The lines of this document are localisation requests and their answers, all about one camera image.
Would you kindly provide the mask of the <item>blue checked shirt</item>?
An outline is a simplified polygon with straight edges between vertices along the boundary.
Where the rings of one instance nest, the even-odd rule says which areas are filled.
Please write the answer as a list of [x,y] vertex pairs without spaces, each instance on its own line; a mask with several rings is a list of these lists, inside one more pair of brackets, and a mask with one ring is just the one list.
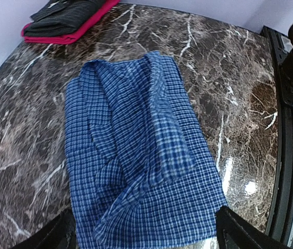
[[215,236],[226,199],[172,57],[85,63],[66,89],[65,155],[80,248]]

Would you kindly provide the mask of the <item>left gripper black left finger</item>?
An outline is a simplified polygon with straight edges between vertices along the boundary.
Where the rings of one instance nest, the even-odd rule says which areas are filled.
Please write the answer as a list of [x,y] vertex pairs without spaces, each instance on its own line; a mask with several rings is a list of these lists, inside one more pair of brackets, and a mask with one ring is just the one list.
[[76,248],[76,228],[72,210],[65,209],[37,233],[12,248]]

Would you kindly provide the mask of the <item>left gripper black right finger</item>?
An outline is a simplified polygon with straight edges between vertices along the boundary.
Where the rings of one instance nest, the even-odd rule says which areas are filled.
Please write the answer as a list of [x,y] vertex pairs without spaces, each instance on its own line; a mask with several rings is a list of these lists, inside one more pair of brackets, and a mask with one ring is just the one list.
[[216,213],[219,248],[288,248],[245,221],[228,206]]

